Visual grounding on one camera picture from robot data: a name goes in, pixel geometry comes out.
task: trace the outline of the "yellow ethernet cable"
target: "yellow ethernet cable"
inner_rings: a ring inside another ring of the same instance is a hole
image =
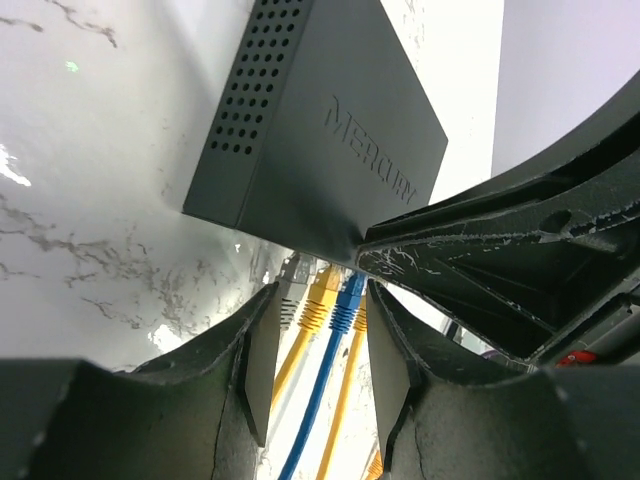
[[[284,391],[284,387],[291,378],[293,371],[300,362],[311,336],[317,333],[329,316],[331,308],[336,303],[338,290],[342,282],[341,270],[331,265],[316,275],[315,282],[309,287],[309,295],[298,325],[300,331],[291,350],[287,354],[276,379],[273,382],[273,396],[271,410],[275,407]]]
[[[378,480],[382,476],[382,473],[382,457],[380,456],[380,450],[378,450],[376,456],[371,461],[371,465],[369,465],[369,474],[366,480]]]
[[[353,329],[355,330],[355,334],[351,341],[351,348],[349,349],[349,358],[347,358],[347,366],[344,371],[344,377],[342,378],[340,396],[338,397],[336,412],[333,416],[333,423],[331,424],[327,445],[324,447],[324,454],[322,455],[322,462],[320,462],[316,480],[325,480],[329,474],[329,466],[331,465],[338,436],[340,435],[340,429],[342,428],[342,421],[347,409],[351,384],[353,383],[353,377],[355,376],[356,366],[358,364],[358,357],[360,356],[364,338],[367,335],[367,305],[365,296],[360,300],[360,308],[356,314]]]

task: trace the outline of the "router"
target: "router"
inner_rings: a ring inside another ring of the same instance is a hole
[[[446,145],[378,0],[256,0],[183,211],[354,267]]]

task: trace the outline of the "blue ethernet cable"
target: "blue ethernet cable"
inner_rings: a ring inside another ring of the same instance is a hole
[[[329,380],[329,373],[331,372],[331,366],[338,353],[340,347],[340,341],[342,336],[346,334],[351,328],[353,318],[360,305],[360,298],[362,297],[362,291],[366,282],[365,275],[361,273],[354,273],[344,283],[342,290],[338,294],[333,314],[331,315],[330,328],[332,330],[331,337],[329,337],[329,343],[327,349],[324,352],[320,369],[318,370],[318,376],[316,377],[316,383],[313,386],[311,397],[309,398],[309,404],[304,412],[298,435],[296,436],[287,461],[282,467],[282,472],[278,477],[278,480],[291,480],[293,473],[300,461],[302,451],[307,443],[311,428],[315,422],[316,415],[320,408],[320,402],[322,401],[322,395],[327,386]]]

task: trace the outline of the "white wall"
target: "white wall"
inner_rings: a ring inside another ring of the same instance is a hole
[[[561,138],[631,78],[639,21],[635,0],[505,2],[493,175]]]

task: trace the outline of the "perforated panel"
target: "perforated panel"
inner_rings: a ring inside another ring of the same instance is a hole
[[[310,0],[257,0],[220,100],[214,150],[257,153],[284,84]]]

